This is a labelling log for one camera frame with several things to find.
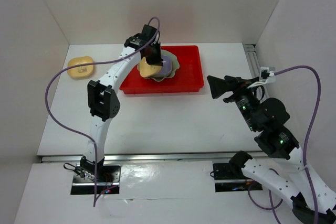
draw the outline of cable connector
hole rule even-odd
[[[252,83],[248,88],[254,88],[275,82],[274,67],[260,67],[259,81]]]

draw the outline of white wall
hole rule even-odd
[[[256,43],[278,0],[46,1],[71,44],[116,44],[151,16],[165,43]]]
[[[47,120],[44,89],[68,43],[43,0],[0,0],[0,6],[0,218],[8,224]]]
[[[336,0],[279,0],[257,44],[262,65],[277,70],[310,65],[321,77],[322,98],[313,127],[308,157],[321,177],[335,190],[336,173]],[[291,114],[287,126],[303,139],[316,101],[317,85],[309,70],[277,77],[269,86]]]

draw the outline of yellow bowl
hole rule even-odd
[[[93,63],[93,59],[90,56],[73,58],[68,62],[68,67],[84,63]],[[68,75],[70,75],[74,79],[85,78],[92,75],[92,73],[93,73],[93,65],[71,68],[68,70]]]

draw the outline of red tray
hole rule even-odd
[[[198,92],[204,85],[200,53],[197,46],[164,46],[164,50],[175,54],[180,68],[173,78],[161,82],[144,79],[135,66],[126,77],[120,90],[125,94]]]

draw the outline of yellow object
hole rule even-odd
[[[150,76],[157,74],[158,72],[160,72],[161,68],[162,66],[148,65],[145,57],[143,57],[139,63],[140,75],[143,78],[148,78]]]
[[[73,58],[69,61],[68,67],[84,63],[93,63],[93,59],[90,56]],[[68,75],[70,75],[74,79],[88,77],[92,75],[92,73],[93,73],[93,65],[71,68],[68,70]]]

